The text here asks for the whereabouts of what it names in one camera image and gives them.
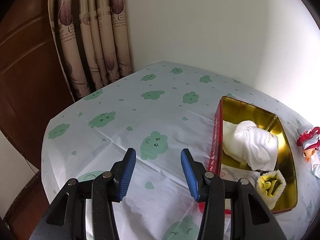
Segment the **floral tissue packet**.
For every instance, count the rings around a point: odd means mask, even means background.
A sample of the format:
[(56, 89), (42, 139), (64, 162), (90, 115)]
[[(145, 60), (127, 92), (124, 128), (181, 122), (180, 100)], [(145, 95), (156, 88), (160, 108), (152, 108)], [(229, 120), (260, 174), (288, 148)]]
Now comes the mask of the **floral tissue packet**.
[(220, 177), (224, 180), (238, 181), (241, 178), (246, 178), (252, 185), (255, 185), (257, 179), (260, 177), (259, 172), (243, 170), (239, 168), (221, 165)]

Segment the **white hotel towel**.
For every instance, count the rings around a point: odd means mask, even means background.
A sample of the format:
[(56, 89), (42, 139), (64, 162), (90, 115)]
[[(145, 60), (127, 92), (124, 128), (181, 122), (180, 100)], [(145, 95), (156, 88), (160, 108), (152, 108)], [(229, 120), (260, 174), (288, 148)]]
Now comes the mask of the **white hotel towel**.
[(239, 124), (223, 122), (222, 148), (225, 154), (253, 171), (273, 171), (278, 155), (278, 138), (245, 120)]

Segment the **white fluffy sherpa cloth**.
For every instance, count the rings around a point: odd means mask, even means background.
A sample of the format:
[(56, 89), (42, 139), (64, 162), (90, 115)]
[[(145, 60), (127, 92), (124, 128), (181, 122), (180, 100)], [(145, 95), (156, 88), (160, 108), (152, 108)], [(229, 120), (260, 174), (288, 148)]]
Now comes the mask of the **white fluffy sherpa cloth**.
[(267, 207), (272, 210), (286, 187), (279, 170), (267, 172), (257, 179), (255, 189)]

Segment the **cloud print tablecloth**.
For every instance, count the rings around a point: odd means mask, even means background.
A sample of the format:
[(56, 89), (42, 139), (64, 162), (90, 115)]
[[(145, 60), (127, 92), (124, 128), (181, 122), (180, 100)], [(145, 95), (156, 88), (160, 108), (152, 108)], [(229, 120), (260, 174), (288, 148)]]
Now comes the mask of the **cloud print tablecloth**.
[(293, 153), (297, 206), (276, 215), (287, 239), (300, 239), (319, 211), (319, 179), (296, 146), (307, 121), (280, 101), (234, 79), (171, 62), (159, 62), (79, 100), (50, 120), (42, 145), (42, 183), (52, 201), (70, 178), (94, 179), (134, 148), (129, 190), (114, 204), (121, 239), (196, 239), (199, 205), (180, 162), (188, 148), (207, 164), (214, 114), (223, 96), (280, 118)]

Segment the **red gold toffee tin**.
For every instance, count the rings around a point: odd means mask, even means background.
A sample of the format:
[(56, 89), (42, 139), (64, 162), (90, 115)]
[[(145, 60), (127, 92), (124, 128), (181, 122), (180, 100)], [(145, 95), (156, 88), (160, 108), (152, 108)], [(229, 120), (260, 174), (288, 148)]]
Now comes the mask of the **red gold toffee tin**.
[(252, 184), (267, 173), (283, 176), (283, 192), (269, 196), (274, 214), (298, 202), (293, 154), (277, 115), (230, 96), (223, 96), (214, 115), (213, 142), (207, 170), (227, 180), (244, 176)]

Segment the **red hat orange doll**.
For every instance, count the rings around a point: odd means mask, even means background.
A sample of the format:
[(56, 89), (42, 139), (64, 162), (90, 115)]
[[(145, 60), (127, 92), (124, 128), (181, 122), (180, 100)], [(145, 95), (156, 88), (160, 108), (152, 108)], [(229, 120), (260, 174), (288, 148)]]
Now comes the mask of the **red hat orange doll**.
[(319, 146), (320, 130), (318, 126), (301, 126), (297, 128), (297, 146), (302, 148), (303, 157), (310, 165), (311, 173), (317, 178), (319, 175)]

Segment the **brown wooden door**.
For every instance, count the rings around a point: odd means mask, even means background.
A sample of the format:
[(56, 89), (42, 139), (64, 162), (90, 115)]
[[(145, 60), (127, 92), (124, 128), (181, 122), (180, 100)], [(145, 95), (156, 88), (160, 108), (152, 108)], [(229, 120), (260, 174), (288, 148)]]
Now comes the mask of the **brown wooden door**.
[(36, 168), (48, 122), (74, 102), (47, 3), (16, 0), (1, 22), (1, 131)]

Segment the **beige leaf print curtain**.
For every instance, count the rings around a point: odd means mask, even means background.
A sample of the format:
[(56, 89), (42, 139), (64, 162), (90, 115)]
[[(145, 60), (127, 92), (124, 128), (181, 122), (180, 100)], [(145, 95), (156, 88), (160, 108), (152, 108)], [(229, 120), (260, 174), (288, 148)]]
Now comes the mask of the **beige leaf print curtain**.
[(48, 0), (48, 13), (74, 100), (132, 73), (125, 0)]

